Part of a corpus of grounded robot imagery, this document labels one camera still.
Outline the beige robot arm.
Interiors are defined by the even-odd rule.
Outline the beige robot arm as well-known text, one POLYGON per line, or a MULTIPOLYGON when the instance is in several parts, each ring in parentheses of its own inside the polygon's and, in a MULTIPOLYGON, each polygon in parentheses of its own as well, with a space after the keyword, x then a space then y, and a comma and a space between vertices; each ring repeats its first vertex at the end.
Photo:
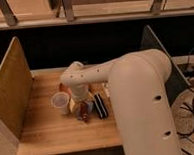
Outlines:
POLYGON ((107 82, 117 129, 125 155, 182 155, 164 83, 171 60, 163 51, 132 52, 98 66, 78 62, 60 76, 75 97, 77 87, 107 82))

